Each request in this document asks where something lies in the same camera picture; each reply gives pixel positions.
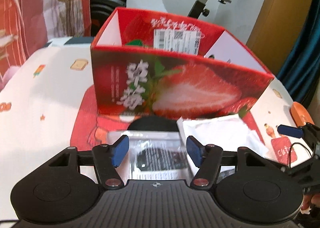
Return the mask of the person's hand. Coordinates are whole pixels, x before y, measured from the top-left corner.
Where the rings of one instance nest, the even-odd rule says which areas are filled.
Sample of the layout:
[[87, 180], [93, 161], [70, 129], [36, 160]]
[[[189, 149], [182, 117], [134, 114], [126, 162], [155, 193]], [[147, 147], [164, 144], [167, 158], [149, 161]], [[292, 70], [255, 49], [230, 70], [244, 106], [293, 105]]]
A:
[[302, 214], [309, 214], [313, 207], [320, 207], [320, 194], [306, 194], [303, 197], [303, 204], [300, 209]]

